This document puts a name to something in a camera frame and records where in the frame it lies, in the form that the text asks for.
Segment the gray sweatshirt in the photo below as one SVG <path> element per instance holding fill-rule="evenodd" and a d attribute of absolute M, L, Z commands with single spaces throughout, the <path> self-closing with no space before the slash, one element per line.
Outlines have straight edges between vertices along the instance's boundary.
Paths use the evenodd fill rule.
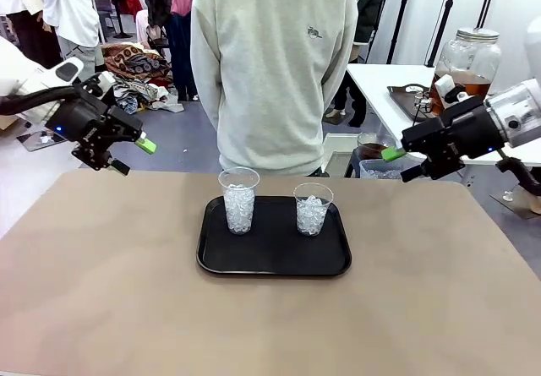
<path fill-rule="evenodd" d="M 309 175 L 344 73 L 357 0 L 194 0 L 191 59 L 224 168 Z"/>

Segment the person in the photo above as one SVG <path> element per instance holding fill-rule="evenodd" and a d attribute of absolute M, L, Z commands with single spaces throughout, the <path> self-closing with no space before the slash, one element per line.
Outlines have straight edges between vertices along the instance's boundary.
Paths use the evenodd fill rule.
<path fill-rule="evenodd" d="M 194 79 L 224 169 L 320 174 L 321 118 L 346 70 L 356 4 L 194 0 Z"/>
<path fill-rule="evenodd" d="M 44 29 L 42 9 L 43 0 L 0 0 L 0 15 L 7 16 L 20 50 L 27 58 L 50 69 L 62 58 L 54 29 Z"/>
<path fill-rule="evenodd" d="M 190 28 L 193 0 L 172 0 L 171 16 L 166 23 L 172 77 L 179 101 L 197 101 L 197 88 L 190 63 Z"/>
<path fill-rule="evenodd" d="M 359 16 L 350 63 L 358 63 L 359 49 L 361 46 L 369 44 L 380 13 L 380 4 L 381 0 L 357 0 Z M 351 127 L 360 127 L 366 117 L 366 99 L 348 73 L 345 74 L 344 80 L 336 93 L 334 109 L 326 114 L 326 117 L 334 118 L 338 114 L 345 115 L 347 89 L 349 89 L 349 94 L 353 99 L 352 108 L 355 111 L 349 125 Z"/>
<path fill-rule="evenodd" d="M 55 27 L 64 57 L 77 57 L 83 64 L 79 75 L 86 80 L 105 70 L 99 43 L 100 17 L 92 0 L 43 0 L 43 21 L 46 28 Z"/>

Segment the metal tray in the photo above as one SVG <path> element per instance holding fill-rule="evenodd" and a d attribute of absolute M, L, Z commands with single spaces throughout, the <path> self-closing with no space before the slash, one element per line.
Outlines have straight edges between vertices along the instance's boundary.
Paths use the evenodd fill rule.
<path fill-rule="evenodd" d="M 252 229 L 238 236 L 227 228 L 224 200 L 219 197 L 206 206 L 197 261 L 215 275 L 328 278 L 345 273 L 352 255 L 334 204 L 321 233 L 306 237 L 297 231 L 295 198 L 258 196 Z"/>

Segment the plastic cup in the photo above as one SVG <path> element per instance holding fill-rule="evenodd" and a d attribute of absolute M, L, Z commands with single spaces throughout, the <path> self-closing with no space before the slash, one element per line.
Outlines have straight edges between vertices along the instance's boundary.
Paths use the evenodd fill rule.
<path fill-rule="evenodd" d="M 358 155 L 361 161 L 381 159 L 381 151 L 396 146 L 396 141 L 386 134 L 360 133 L 357 137 Z"/>
<path fill-rule="evenodd" d="M 319 235 L 335 195 L 323 184 L 305 183 L 295 188 L 293 196 L 297 200 L 298 231 L 309 237 Z"/>
<path fill-rule="evenodd" d="M 260 183 L 258 172 L 247 167 L 234 167 L 220 173 L 226 204 L 227 226 L 236 235 L 243 235 L 252 228 L 255 188 Z"/>

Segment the desk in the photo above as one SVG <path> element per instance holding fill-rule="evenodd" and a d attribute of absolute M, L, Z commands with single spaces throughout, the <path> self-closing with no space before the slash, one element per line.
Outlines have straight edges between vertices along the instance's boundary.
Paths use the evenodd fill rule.
<path fill-rule="evenodd" d="M 410 128 L 412 120 L 391 99 L 387 86 L 404 86 L 418 83 L 430 87 L 434 78 L 434 70 L 425 66 L 407 65 L 357 65 L 347 66 L 348 72 L 358 88 L 363 92 L 367 102 L 380 118 L 382 124 L 395 137 L 402 139 L 402 131 Z M 506 146 L 504 152 L 508 156 L 521 159 L 526 166 L 541 166 L 541 139 L 512 149 Z M 463 158 L 467 165 L 495 165 L 501 158 L 497 152 L 471 160 Z"/>
<path fill-rule="evenodd" d="M 0 241 L 0 369 L 538 374 L 541 284 L 464 187 L 311 180 L 334 191 L 352 250 L 334 280 L 201 270 L 216 175 L 65 174 Z M 304 181 L 263 177 L 258 192 L 291 195 Z"/>
<path fill-rule="evenodd" d="M 117 18 L 118 18 L 118 27 L 120 28 L 120 32 L 114 36 L 114 38 L 130 38 L 132 34 L 127 34 L 124 32 L 124 28 L 122 27 L 122 17 L 120 16 L 120 10 L 118 9 L 118 2 L 120 0 L 111 0 L 112 4 L 115 6 L 115 10 L 117 11 Z"/>

